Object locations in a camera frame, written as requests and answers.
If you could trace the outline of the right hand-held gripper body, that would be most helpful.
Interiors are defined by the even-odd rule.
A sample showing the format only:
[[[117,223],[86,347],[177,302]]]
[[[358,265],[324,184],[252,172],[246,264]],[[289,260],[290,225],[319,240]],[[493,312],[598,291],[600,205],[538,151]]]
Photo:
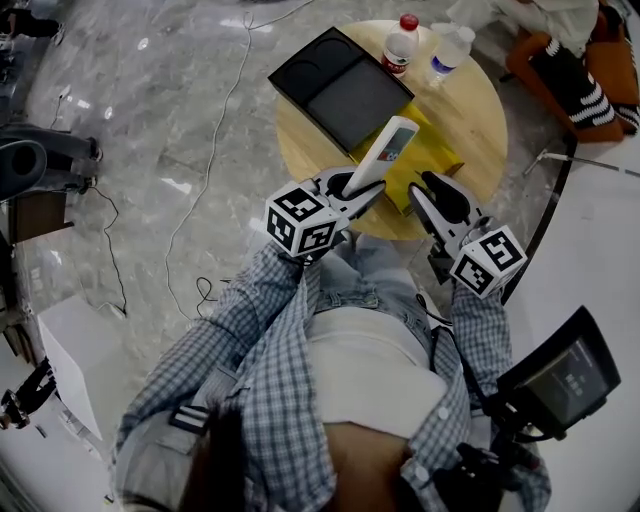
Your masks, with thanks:
[[[445,245],[435,243],[428,261],[440,283],[453,279],[484,299],[503,288],[527,256],[507,225],[483,216]]]

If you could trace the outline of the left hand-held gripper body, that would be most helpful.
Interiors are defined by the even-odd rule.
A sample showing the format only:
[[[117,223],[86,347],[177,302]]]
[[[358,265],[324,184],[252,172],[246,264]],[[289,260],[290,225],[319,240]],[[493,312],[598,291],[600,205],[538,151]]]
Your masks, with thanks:
[[[350,227],[345,203],[319,194],[313,178],[290,181],[266,201],[264,228],[271,239],[294,258],[329,249]]]

